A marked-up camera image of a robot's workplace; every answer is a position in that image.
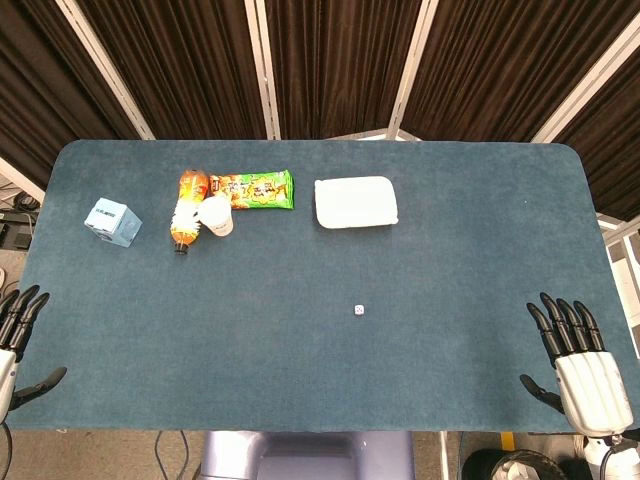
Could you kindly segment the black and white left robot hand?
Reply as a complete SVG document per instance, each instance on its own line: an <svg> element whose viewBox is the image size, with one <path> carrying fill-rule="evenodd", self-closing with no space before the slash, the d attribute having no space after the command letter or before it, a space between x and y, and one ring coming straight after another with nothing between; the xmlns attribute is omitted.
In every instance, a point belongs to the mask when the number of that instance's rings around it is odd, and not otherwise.
<svg viewBox="0 0 640 480"><path fill-rule="evenodd" d="M39 290L39 285L24 291L15 289L1 301L1 424L6 423L11 411L55 388L67 373L66 367L59 367L39 383L15 388L37 317L50 298L48 292L39 294Z"/></svg>

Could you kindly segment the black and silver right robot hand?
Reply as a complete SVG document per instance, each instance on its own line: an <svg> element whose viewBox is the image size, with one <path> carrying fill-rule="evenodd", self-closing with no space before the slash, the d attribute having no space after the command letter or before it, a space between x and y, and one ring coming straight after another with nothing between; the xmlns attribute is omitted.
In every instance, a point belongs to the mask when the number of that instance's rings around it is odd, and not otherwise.
<svg viewBox="0 0 640 480"><path fill-rule="evenodd" d="M554 371L557 393L538 385L531 376L519 376L526 391L564 415L584 436L621 435L632 426L633 412L618 367L590 310L580 301L568 303L540 294L545 311L526 307L536 323Z"/></svg>

